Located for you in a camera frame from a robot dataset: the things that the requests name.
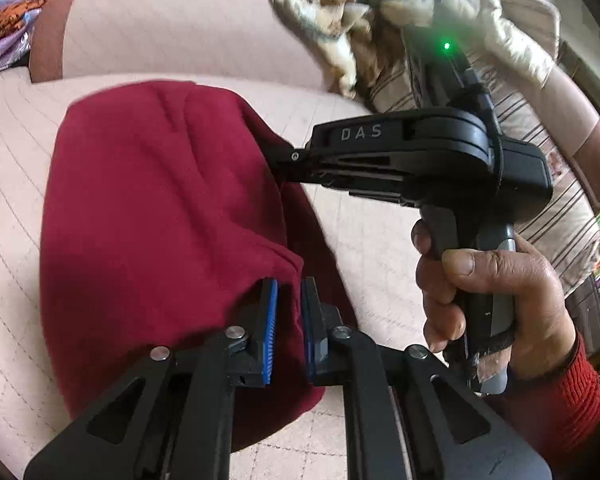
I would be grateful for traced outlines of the person's right hand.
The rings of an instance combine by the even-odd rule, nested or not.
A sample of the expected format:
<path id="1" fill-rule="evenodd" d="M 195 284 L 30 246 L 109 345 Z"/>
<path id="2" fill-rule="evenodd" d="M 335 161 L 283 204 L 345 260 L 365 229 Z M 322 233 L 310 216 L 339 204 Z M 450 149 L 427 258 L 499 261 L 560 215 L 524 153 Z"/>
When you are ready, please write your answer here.
<path id="1" fill-rule="evenodd" d="M 455 301 L 459 290 L 512 296 L 517 330 L 509 364 L 518 378 L 530 380 L 562 366 L 577 334 L 556 272 L 529 242 L 520 235 L 515 240 L 516 252 L 453 249 L 436 257 L 426 224 L 419 220 L 412 229 L 429 349 L 438 353 L 464 335 L 466 315 Z"/>

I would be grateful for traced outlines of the red sleeved right forearm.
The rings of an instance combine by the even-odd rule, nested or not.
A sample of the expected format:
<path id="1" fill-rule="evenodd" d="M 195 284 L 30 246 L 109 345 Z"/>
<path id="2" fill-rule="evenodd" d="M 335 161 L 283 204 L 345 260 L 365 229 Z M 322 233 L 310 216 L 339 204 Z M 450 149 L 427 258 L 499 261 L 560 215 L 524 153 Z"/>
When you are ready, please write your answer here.
<path id="1" fill-rule="evenodd" d="M 600 382 L 581 337 L 565 363 L 541 377 L 510 374 L 490 405 L 550 466 L 556 479 L 585 479 L 600 450 Z"/>

